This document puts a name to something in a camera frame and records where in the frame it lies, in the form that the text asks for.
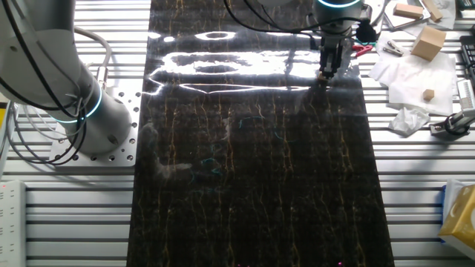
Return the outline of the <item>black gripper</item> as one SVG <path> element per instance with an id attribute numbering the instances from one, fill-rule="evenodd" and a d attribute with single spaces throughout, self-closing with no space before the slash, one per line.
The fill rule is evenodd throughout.
<path id="1" fill-rule="evenodd" d="M 320 43 L 320 77 L 330 79 L 331 72 L 335 74 L 341 66 L 341 41 L 345 40 L 343 35 L 322 34 Z"/>

